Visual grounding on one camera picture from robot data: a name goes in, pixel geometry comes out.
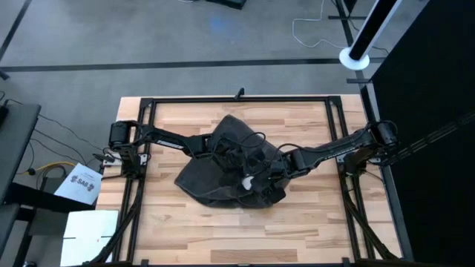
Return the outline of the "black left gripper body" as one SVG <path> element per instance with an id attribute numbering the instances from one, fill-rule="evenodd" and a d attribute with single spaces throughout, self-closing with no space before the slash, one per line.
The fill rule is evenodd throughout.
<path id="1" fill-rule="evenodd" d="M 250 168 L 248 153 L 239 143 L 220 143 L 218 145 L 218 166 L 223 171 L 244 171 Z"/>

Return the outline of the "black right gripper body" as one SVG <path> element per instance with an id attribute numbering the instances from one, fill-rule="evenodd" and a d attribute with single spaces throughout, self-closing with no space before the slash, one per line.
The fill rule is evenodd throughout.
<path id="1" fill-rule="evenodd" d="M 261 174 L 261 185 L 266 188 L 271 185 L 276 188 L 285 188 L 288 186 L 290 179 L 288 172 L 291 171 L 291 165 L 285 158 L 277 158 L 274 160 L 265 160 L 263 164 L 263 173 Z"/>

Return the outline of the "dark grey terry towel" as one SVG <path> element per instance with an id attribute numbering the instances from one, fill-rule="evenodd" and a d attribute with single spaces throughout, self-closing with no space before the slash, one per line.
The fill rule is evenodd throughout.
<path id="1" fill-rule="evenodd" d="M 253 189 L 246 189 L 243 180 L 261 170 L 277 148 L 253 131 L 244 121 L 225 116 L 212 132 L 235 137 L 246 146 L 250 168 L 244 171 L 223 171 L 214 158 L 191 159 L 174 183 L 191 198 L 211 208 L 269 208 L 273 203 Z"/>

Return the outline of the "black floor equipment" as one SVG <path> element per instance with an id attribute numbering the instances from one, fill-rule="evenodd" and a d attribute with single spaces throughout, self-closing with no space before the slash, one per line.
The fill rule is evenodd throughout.
<path id="1" fill-rule="evenodd" d="M 233 9 L 242 10 L 247 0 L 206 0 L 207 2 L 220 4 Z"/>

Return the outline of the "white printed paper sheet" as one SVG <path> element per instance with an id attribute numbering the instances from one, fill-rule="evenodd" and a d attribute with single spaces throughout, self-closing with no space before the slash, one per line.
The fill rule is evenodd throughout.
<path id="1" fill-rule="evenodd" d="M 56 189 L 55 195 L 93 205 L 99 196 L 102 175 L 78 163 Z"/>

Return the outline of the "black and white pole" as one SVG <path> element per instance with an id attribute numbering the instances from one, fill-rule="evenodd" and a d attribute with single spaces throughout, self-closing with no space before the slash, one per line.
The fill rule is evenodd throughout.
<path id="1" fill-rule="evenodd" d="M 356 40 L 339 53 L 340 62 L 348 69 L 363 70 L 370 63 L 368 53 L 402 0 L 376 0 Z"/>

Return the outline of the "dark grey side desk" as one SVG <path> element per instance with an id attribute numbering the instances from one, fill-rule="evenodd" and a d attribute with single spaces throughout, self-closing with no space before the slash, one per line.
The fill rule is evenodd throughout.
<path id="1" fill-rule="evenodd" d="M 41 106 L 38 104 L 5 105 L 6 116 L 0 123 L 0 205 L 19 168 Z"/>

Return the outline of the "black metal table frame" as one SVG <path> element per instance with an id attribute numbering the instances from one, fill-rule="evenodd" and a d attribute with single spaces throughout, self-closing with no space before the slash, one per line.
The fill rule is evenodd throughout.
<path id="1" fill-rule="evenodd" d="M 263 131 L 274 145 L 284 142 L 319 145 L 362 127 L 361 99 L 356 95 L 123 97 L 119 120 L 137 119 L 179 134 L 213 130 L 226 115 Z M 381 245 L 394 256 L 402 250 L 390 218 L 384 186 L 375 166 L 359 181 L 344 178 L 335 160 L 293 181 L 283 201 L 266 209 L 208 208 L 193 200 L 174 179 L 188 158 L 152 145 L 142 182 L 119 178 L 118 167 L 105 169 L 97 208 L 125 215 L 135 194 L 143 192 L 135 218 L 113 250 L 113 264 L 266 265 L 339 264 L 343 258 L 379 258 L 343 195 L 364 206 Z"/>

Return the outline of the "black partition wall panel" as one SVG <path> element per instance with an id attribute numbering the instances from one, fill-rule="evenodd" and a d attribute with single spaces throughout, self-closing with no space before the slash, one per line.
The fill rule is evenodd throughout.
<path id="1" fill-rule="evenodd" d="M 402 147 L 475 112 L 475 0 L 428 0 L 372 81 Z M 475 120 L 383 175 L 404 257 L 475 267 Z"/>

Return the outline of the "black desk leg frame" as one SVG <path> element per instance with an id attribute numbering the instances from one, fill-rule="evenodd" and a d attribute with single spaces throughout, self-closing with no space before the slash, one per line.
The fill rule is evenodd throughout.
<path id="1" fill-rule="evenodd" d="M 0 258 L 3 255 L 15 221 L 28 222 L 13 267 L 23 266 L 32 240 L 29 230 L 36 216 L 37 208 L 67 214 L 72 211 L 93 210 L 94 206 L 40 191 L 26 185 L 15 182 L 10 183 L 0 196 Z"/>

